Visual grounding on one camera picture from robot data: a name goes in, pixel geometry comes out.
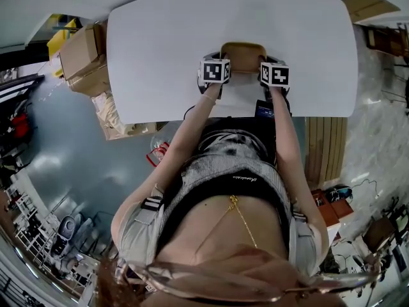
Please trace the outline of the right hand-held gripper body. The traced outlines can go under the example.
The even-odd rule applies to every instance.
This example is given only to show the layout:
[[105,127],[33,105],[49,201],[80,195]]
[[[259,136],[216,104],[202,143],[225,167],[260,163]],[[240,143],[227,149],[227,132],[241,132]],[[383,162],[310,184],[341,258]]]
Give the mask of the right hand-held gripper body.
[[273,87],[281,89],[286,96],[289,91],[289,67],[282,63],[261,62],[258,80],[264,87],[265,98],[272,98],[270,88]]

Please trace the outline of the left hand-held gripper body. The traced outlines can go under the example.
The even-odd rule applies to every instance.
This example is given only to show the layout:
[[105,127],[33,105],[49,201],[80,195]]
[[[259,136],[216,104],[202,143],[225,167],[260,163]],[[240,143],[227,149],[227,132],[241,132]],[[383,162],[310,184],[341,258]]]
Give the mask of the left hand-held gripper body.
[[220,84],[218,98],[222,96],[222,87],[231,78],[231,61],[229,59],[207,58],[200,62],[197,71],[197,86],[203,94],[211,84]]

